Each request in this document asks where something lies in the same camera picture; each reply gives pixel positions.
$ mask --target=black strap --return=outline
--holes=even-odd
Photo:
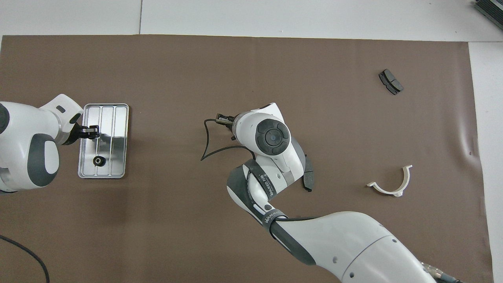
[[[286,215],[279,209],[272,209],[266,212],[266,214],[264,214],[264,216],[262,217],[262,226],[266,228],[266,230],[269,232],[271,229],[271,224],[274,222],[274,219],[276,219],[279,216],[286,217]]]
[[[250,159],[246,161],[244,165],[248,167],[250,172],[255,176],[264,192],[266,192],[267,198],[269,200],[271,200],[278,194],[271,179],[269,179],[269,176],[267,176],[262,167],[260,167],[260,165],[255,160]]]

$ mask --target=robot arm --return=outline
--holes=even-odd
[[[76,123],[82,112],[64,94],[40,108],[0,102],[0,192],[48,185],[59,169],[57,146],[82,136]],[[97,137],[97,127],[84,135]]]
[[[302,177],[305,158],[275,103],[217,123],[257,154],[231,171],[227,191],[288,252],[346,282],[435,283],[412,253],[368,215],[346,211],[288,219],[269,201]]]

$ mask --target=brown work surface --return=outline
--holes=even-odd
[[[394,96],[378,74],[390,69]],[[3,101],[130,106],[126,175],[77,175],[78,143],[43,189],[0,196],[0,234],[31,248],[53,282],[334,282],[297,261],[229,197],[233,149],[200,162],[203,120],[270,102],[313,161],[272,204],[290,217],[354,210],[421,261],[492,282],[466,42],[206,36],[5,36]],[[234,145],[210,125],[209,150]],[[404,196],[393,189],[412,164]],[[42,282],[28,254],[0,241],[1,282]]]

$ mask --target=metal tray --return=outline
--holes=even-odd
[[[99,125],[100,137],[80,141],[80,178],[118,179],[124,176],[128,121],[127,104],[88,104],[84,107],[82,125]],[[94,165],[93,159],[96,156],[106,159],[103,166]]]

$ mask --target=small black gear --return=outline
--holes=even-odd
[[[98,156],[95,156],[95,157],[93,158],[93,164],[94,164],[95,166],[98,166],[98,167],[102,167],[102,166],[104,166],[106,162],[107,162],[107,159],[106,159],[106,158],[104,158],[103,156],[99,156],[99,155],[98,155]]]

